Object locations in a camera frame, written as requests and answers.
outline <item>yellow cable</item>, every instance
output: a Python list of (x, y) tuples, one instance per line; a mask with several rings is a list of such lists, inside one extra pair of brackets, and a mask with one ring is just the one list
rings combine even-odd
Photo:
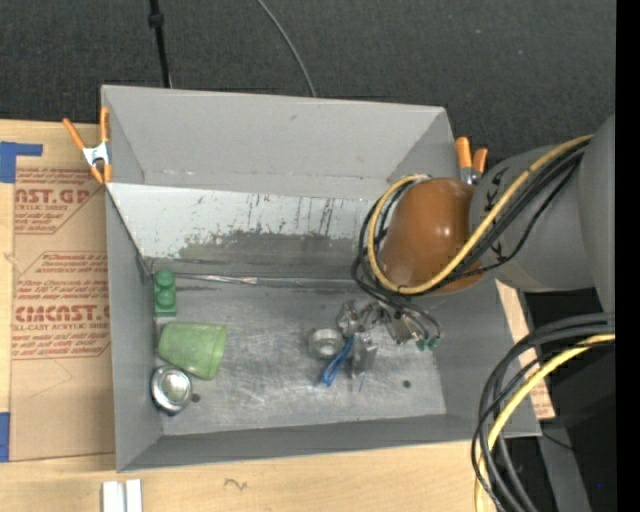
[[(527, 380), (522, 383), (522, 386), (518, 388), (518, 391), (511, 397), (511, 399), (507, 402), (504, 409), (500, 412), (498, 417), (496, 418), (495, 423), (489, 430), (489, 436), (487, 438), (487, 442), (489, 445), (489, 450), (492, 450), (496, 440), (498, 439), (498, 435), (506, 425), (507, 421), (516, 410), (516, 407), (520, 405), (520, 402), (524, 400), (529, 392), (544, 379), (547, 375), (549, 375), (552, 371), (554, 371), (561, 364), (566, 363), (569, 359), (573, 359), (577, 355), (582, 354), (589, 350), (593, 345), (597, 343), (604, 343), (606, 341), (615, 340), (615, 334), (599, 334), (597, 336), (591, 336), (584, 340), (579, 346), (575, 348), (570, 348), (565, 350), (564, 352), (558, 354), (553, 359), (550, 359), (547, 363), (545, 363), (541, 368), (539, 368), (533, 375), (531, 375)], [(482, 454), (478, 460), (478, 466), (480, 468), (481, 474), (483, 474), (486, 478), (486, 464), (484, 461), (484, 457)], [(482, 484), (480, 480), (476, 478), (475, 488), (474, 488), (474, 497), (475, 497), (475, 506), (476, 511), (484, 511), (484, 502), (482, 501)]]
[(565, 142), (564, 144), (560, 144), (556, 148), (552, 149), (545, 155), (538, 158), (534, 163), (532, 163), (527, 169), (525, 169), (522, 174), (509, 186), (509, 188), (502, 195), (500, 200), (496, 203), (496, 205), (491, 209), (489, 214), (484, 218), (484, 220), (480, 223), (477, 229), (473, 232), (469, 240), (464, 244), (464, 246), (460, 249), (458, 254), (434, 277), (429, 279), (427, 282), (410, 287), (401, 287), (401, 285), (397, 285), (391, 282), (382, 272), (378, 265), (376, 252), (375, 252), (375, 229), (376, 224), (378, 222), (378, 217), (380, 216), (380, 212), (386, 201), (389, 199), (391, 194), (393, 194), (398, 188), (400, 188), (405, 183), (409, 183), (411, 181), (417, 181), (419, 179), (426, 178), (427, 176), (418, 174), (413, 176), (407, 176), (406, 178), (401, 179), (400, 181), (391, 185), (389, 190), (384, 193), (384, 195), (380, 198), (376, 207), (371, 215), (371, 220), (369, 221), (369, 231), (367, 236), (367, 255), (369, 256), (369, 264), (371, 265), (371, 270), (375, 277), (389, 290), (394, 292), (403, 294), (403, 295), (414, 295), (417, 293), (422, 293), (430, 288), (433, 288), (440, 281), (446, 278), (451, 271), (458, 266), (458, 264), (464, 259), (467, 254), (473, 249), (473, 247), (478, 243), (478, 240), (485, 234), (486, 231), (491, 227), (494, 219), (498, 216), (500, 211), (504, 208), (507, 202), (513, 197), (513, 195), (518, 191), (518, 189), (524, 184), (524, 182), (529, 178), (531, 174), (536, 172), (541, 167), (545, 166), (548, 162), (556, 158), (557, 156), (565, 153), (576, 147), (579, 144), (589, 140), (592, 135), (585, 135), (584, 137), (579, 137), (574, 140), (570, 140)]

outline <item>black cable on floor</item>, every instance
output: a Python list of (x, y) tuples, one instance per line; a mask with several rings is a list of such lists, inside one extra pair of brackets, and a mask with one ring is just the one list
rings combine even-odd
[(542, 435), (552, 443), (557, 444), (558, 446), (562, 446), (562, 448), (564, 448), (565, 450), (573, 451), (573, 448), (571, 446), (563, 443), (562, 441), (558, 441), (555, 437), (550, 436), (544, 431), (544, 429), (542, 429)]
[(256, 2), (258, 2), (258, 5), (260, 5), (260, 7), (266, 13), (266, 15), (269, 16), (269, 19), (271, 20), (271, 22), (278, 29), (278, 32), (280, 32), (282, 39), (284, 39), (284, 42), (287, 43), (289, 50), (291, 50), (293, 57), (296, 59), (296, 62), (298, 63), (298, 66), (300, 66), (300, 70), (302, 71), (302, 74), (304, 75), (304, 79), (307, 82), (307, 87), (309, 87), (309, 92), (311, 93), (311, 96), (313, 96), (314, 98), (317, 98), (318, 95), (316, 93), (316, 88), (313, 86), (313, 82), (311, 81), (309, 72), (307, 71), (307, 68), (305, 67), (304, 62), (302, 61), (302, 58), (300, 57), (298, 50), (296, 50), (296, 47), (291, 42), (291, 39), (289, 39), (289, 36), (285, 32), (284, 28), (282, 27), (282, 25), (280, 25), (278, 18), (276, 18), (275, 14), (271, 12), (271, 9), (267, 7), (267, 4), (264, 3), (264, 0), (256, 0)]
[(169, 74), (169, 61), (167, 60), (167, 50), (164, 46), (164, 14), (160, 10), (158, 0), (149, 0), (151, 13), (149, 14), (149, 27), (156, 33), (156, 44), (158, 45), (158, 54), (160, 56), (160, 67), (162, 69), (162, 84), (165, 88), (171, 89), (171, 75)]

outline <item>green plastic cup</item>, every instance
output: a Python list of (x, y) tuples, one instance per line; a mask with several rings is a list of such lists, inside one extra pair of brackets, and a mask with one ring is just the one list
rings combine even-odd
[(226, 340), (225, 325), (170, 322), (162, 331), (157, 352), (172, 365), (211, 380), (218, 371)]

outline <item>white plastic piece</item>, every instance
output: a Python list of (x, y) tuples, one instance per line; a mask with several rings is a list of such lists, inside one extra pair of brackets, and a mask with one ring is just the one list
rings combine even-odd
[(140, 479), (127, 480), (125, 493), (127, 498), (126, 512), (142, 512), (142, 482)]
[(142, 512), (142, 483), (115, 480), (102, 483), (102, 512)]

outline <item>green object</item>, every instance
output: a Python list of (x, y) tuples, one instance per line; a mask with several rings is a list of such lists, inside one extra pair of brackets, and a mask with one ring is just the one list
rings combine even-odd
[(433, 350), (440, 343), (440, 338), (422, 338), (420, 341), (416, 341), (416, 345), (420, 352), (424, 352), (426, 349)]
[(218, 371), (226, 340), (225, 325), (170, 322), (162, 330), (157, 350), (172, 365), (211, 380)]
[(153, 294), (156, 316), (176, 316), (176, 277), (170, 270), (160, 270), (153, 275)]

